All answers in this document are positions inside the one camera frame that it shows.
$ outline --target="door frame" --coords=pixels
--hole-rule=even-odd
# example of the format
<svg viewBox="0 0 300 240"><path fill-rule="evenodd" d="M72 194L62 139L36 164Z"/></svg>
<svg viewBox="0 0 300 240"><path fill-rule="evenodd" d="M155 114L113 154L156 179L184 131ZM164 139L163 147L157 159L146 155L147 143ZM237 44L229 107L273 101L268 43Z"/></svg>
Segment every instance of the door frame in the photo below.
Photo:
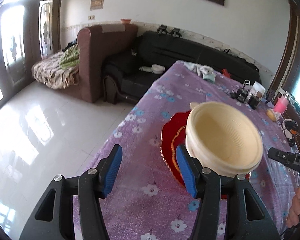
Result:
<svg viewBox="0 0 300 240"><path fill-rule="evenodd" d="M42 60L40 51L40 38L39 38L39 13L40 1L43 0L20 0L13 3L0 5L0 23L2 13L10 7L17 5L24 5L25 12L23 18L23 42L26 59L26 73L25 79L19 84L12 85L10 78L7 75L7 70L2 52L1 40L1 26L0 26L0 89L3 99L0 100L0 108L9 101L14 95L20 92L27 85L32 83L34 79L31 75L31 68L34 63ZM61 0L53 0L52 19L52 44L53 52L61 49L60 45L60 9Z"/></svg>

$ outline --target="patterned blanket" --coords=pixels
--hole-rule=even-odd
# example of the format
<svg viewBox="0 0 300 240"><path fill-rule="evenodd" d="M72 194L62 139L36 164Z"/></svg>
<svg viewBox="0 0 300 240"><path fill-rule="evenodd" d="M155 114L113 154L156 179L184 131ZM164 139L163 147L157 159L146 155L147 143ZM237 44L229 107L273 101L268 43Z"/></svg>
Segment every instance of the patterned blanket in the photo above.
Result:
<svg viewBox="0 0 300 240"><path fill-rule="evenodd" d="M189 238L199 200L194 200L174 179L161 152L161 129L177 112L189 110L192 101L219 101L242 111L258 128L263 139L263 158L251 173L250 182L265 203L277 229L285 229L284 220L294 188L300 184L297 173L270 160L267 151L276 147L291 148L280 129L272 122L261 102L256 110L231 99L228 93L239 87L237 81L216 72L215 84L190 72L183 61L177 61L161 76L117 129L95 153L88 168L96 167L107 157L114 144L123 149L122 164L112 193L100 200L110 239L186 240ZM74 199L74 223L80 228L78 201ZM223 239L226 221L226 200L221 201L218 239Z"/></svg>
<svg viewBox="0 0 300 240"><path fill-rule="evenodd" d="M36 63L32 69L32 77L52 89L65 89L78 83L79 67L62 69L59 62L63 52L57 52Z"/></svg>

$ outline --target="screw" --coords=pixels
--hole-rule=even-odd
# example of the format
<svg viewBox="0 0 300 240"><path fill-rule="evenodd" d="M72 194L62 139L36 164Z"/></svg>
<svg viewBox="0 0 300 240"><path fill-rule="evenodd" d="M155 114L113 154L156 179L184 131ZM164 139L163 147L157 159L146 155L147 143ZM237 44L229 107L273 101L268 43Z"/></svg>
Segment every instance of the screw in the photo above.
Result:
<svg viewBox="0 0 300 240"><path fill-rule="evenodd" d="M211 173L211 170L209 168L203 168L202 169L202 173L203 174L210 174Z"/></svg>
<svg viewBox="0 0 300 240"><path fill-rule="evenodd" d="M238 175L237 175L237 179L238 179L238 180L245 180L246 177L245 177L243 174L238 174Z"/></svg>
<svg viewBox="0 0 300 240"><path fill-rule="evenodd" d="M88 174L93 175L97 173L97 169L96 168L91 168L88 170Z"/></svg>
<svg viewBox="0 0 300 240"><path fill-rule="evenodd" d="M54 177L54 180L55 180L55 181L60 181L60 180L62 180L62 175L57 175L57 176L55 176L55 177Z"/></svg>

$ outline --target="pink bottle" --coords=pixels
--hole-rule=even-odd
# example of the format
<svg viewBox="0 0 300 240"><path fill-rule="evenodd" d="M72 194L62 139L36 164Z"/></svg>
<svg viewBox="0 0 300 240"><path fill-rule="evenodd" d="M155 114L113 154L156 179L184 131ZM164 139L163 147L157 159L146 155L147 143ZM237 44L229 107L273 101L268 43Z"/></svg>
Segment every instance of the pink bottle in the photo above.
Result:
<svg viewBox="0 0 300 240"><path fill-rule="evenodd" d="M280 113L281 115L284 113L284 111L287 110L287 106L289 104L289 100L290 100L290 93L289 92L285 92L284 95L282 95L281 98L278 98L277 103L275 104L273 111L275 113Z"/></svg>

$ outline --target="finger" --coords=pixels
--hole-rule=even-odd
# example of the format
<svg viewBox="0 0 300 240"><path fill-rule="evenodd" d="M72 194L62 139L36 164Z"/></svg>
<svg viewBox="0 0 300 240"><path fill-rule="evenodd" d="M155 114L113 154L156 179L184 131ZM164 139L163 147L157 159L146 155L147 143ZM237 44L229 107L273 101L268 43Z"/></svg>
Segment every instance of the finger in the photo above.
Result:
<svg viewBox="0 0 300 240"><path fill-rule="evenodd" d="M293 226L289 215L288 215L287 220L286 220L286 225L287 225L288 228L291 228Z"/></svg>
<svg viewBox="0 0 300 240"><path fill-rule="evenodd" d="M300 215L300 199L298 199L297 197L293 197L291 208L296 215Z"/></svg>
<svg viewBox="0 0 300 240"><path fill-rule="evenodd" d="M292 207L290 208L289 217L294 226L296 226L299 223L299 216L296 215Z"/></svg>
<svg viewBox="0 0 300 240"><path fill-rule="evenodd" d="M300 199L300 187L297 187L294 192L296 193L296 198Z"/></svg>

